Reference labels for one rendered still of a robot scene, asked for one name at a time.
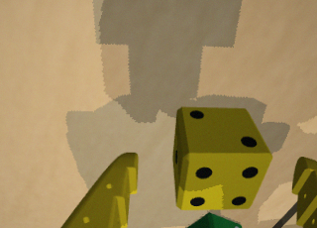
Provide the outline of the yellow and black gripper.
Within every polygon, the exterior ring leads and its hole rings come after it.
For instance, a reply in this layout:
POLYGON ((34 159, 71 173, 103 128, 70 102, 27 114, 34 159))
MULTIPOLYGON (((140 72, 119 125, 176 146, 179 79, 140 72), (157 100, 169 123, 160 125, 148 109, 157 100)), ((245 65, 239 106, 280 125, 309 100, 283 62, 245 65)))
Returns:
MULTIPOLYGON (((137 153, 124 153, 99 176, 60 228, 126 228, 130 194, 137 193, 137 153)), ((296 224, 317 228, 317 162, 297 160, 292 183, 298 195, 296 224)))

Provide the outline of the green die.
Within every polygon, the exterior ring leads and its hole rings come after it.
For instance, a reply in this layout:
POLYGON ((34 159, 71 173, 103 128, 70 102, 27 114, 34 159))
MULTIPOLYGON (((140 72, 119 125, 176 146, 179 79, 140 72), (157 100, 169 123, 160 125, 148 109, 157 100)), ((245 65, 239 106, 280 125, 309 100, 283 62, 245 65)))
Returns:
POLYGON ((242 225, 209 212, 187 228, 242 228, 242 225))

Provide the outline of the yellow die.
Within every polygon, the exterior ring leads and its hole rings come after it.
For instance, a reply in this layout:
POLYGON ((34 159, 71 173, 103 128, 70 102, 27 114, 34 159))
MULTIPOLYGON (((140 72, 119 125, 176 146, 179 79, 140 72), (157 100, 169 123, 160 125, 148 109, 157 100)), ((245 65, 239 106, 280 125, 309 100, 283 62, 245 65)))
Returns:
POLYGON ((246 108, 181 107, 172 154, 176 206, 249 209, 272 158, 246 108))

